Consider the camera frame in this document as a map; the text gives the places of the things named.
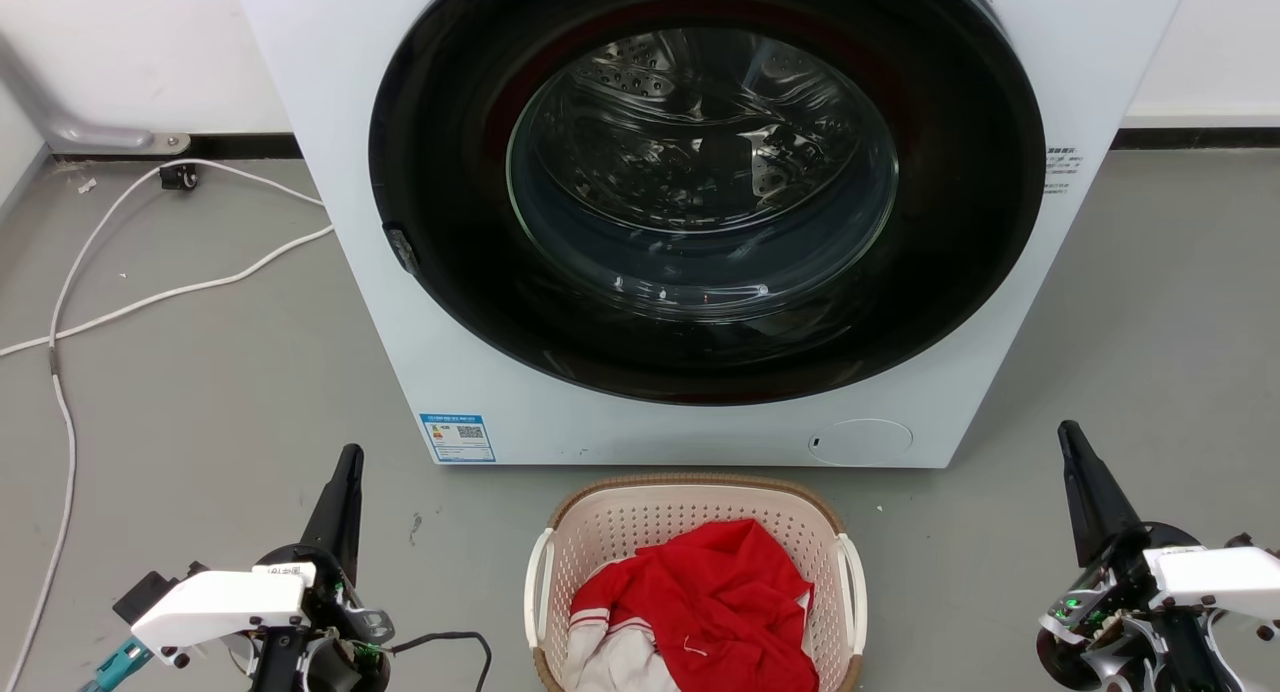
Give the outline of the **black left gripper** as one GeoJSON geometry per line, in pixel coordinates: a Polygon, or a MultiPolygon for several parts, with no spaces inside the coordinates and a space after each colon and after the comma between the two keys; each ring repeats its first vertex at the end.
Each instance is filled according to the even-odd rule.
{"type": "Polygon", "coordinates": [[[385,691],[394,637],[390,617],[360,601],[358,542],[364,501],[364,450],[347,443],[315,504],[301,544],[261,556],[268,572],[303,572],[300,611],[283,623],[253,622],[252,691],[385,691]]]}

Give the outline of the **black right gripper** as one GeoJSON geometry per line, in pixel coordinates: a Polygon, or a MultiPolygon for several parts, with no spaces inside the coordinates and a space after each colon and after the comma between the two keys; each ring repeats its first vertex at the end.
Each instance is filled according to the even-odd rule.
{"type": "Polygon", "coordinates": [[[1080,576],[1041,618],[1036,652],[1071,691],[1240,691],[1213,640],[1213,601],[1160,597],[1149,553],[1196,550],[1172,524],[1144,524],[1075,420],[1059,426],[1080,576]]]}

